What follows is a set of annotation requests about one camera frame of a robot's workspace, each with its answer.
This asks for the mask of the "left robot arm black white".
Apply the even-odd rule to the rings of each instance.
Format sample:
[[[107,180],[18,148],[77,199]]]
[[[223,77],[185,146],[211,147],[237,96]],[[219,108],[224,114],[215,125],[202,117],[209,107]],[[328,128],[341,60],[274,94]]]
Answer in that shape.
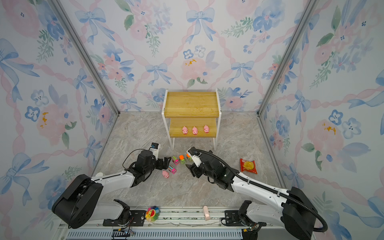
[[[159,151],[141,150],[137,160],[122,172],[104,177],[77,176],[52,206],[52,212],[69,228],[77,229],[89,221],[105,220],[118,226],[127,226],[132,220],[130,206],[121,200],[102,204],[100,197],[145,182],[154,170],[166,170],[170,157],[160,159]]]

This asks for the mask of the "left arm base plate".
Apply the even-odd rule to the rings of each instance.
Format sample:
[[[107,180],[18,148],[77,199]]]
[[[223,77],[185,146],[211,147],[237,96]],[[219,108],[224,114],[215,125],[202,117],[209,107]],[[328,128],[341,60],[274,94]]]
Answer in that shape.
[[[145,222],[145,210],[130,210],[123,211],[121,215],[115,219],[105,219],[103,222],[104,227],[142,227]]]

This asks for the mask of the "pink pig toy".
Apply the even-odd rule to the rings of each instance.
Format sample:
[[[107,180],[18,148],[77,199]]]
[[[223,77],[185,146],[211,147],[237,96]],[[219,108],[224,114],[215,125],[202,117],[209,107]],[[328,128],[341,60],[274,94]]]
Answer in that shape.
[[[169,173],[167,171],[162,171],[162,175],[166,179],[168,179],[170,177],[170,175],[169,175]]]
[[[208,125],[204,126],[204,133],[208,134],[210,132],[210,128]]]
[[[197,127],[193,127],[193,129],[192,129],[192,133],[193,133],[193,135],[197,135],[197,134],[198,134],[198,129],[197,129]]]
[[[184,135],[187,135],[187,134],[188,134],[188,128],[187,128],[186,126],[183,126],[183,128],[182,128],[182,133],[183,133]]]

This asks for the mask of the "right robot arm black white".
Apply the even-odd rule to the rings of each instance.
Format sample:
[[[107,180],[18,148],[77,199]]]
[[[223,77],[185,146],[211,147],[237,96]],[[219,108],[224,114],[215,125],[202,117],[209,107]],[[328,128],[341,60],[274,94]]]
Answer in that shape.
[[[187,153],[193,160],[188,169],[193,177],[207,176],[211,184],[223,190],[247,195],[263,205],[244,201],[238,211],[242,225],[261,228],[263,223],[284,227],[299,240],[310,240],[314,232],[324,233],[329,226],[304,192],[290,190],[256,181],[230,167],[211,151],[191,147]]]

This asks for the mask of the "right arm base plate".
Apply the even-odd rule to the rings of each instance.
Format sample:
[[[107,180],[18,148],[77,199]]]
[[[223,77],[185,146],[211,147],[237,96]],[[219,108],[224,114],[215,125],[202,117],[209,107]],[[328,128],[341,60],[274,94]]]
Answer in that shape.
[[[246,214],[239,214],[238,210],[226,210],[224,211],[224,218],[222,218],[221,223],[227,227],[266,227],[266,223],[254,222],[246,216]]]

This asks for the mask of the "orange yellow toy truck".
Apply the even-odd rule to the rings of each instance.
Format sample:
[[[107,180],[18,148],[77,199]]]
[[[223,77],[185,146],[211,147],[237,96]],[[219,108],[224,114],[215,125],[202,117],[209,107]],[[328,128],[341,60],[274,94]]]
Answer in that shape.
[[[187,156],[187,158],[188,158],[189,161],[191,161],[191,162],[193,161],[192,158],[191,158],[191,156],[190,156],[189,154],[186,154],[186,156]]]

